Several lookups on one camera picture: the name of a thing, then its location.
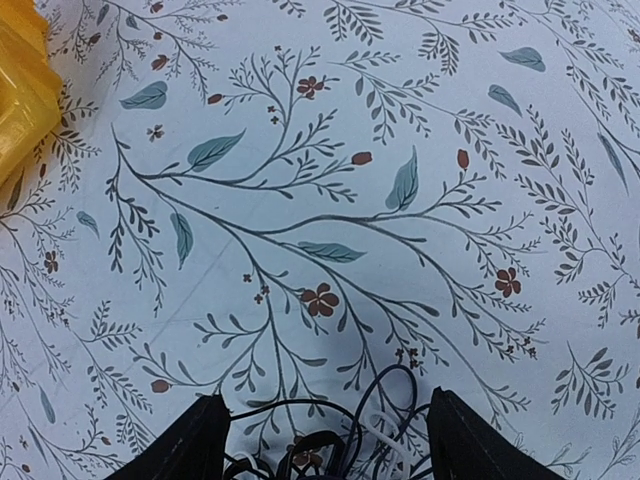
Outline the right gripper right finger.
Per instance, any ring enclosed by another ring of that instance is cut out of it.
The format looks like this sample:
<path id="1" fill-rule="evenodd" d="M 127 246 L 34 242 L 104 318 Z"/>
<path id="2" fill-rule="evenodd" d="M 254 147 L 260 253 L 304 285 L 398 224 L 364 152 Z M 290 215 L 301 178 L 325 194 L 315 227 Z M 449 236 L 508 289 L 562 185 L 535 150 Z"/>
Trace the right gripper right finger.
<path id="1" fill-rule="evenodd" d="M 544 480 L 560 476 L 510 444 L 451 390 L 436 388 L 427 415 L 435 479 Z"/>

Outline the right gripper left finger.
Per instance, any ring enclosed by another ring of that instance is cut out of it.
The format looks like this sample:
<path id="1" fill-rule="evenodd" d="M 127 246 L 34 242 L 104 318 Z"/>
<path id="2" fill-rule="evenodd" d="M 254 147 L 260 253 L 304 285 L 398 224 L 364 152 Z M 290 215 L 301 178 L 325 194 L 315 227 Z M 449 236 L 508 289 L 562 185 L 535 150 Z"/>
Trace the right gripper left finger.
<path id="1" fill-rule="evenodd" d="M 146 450 L 107 479 L 221 479 L 230 424 L 223 397 L 202 396 Z"/>

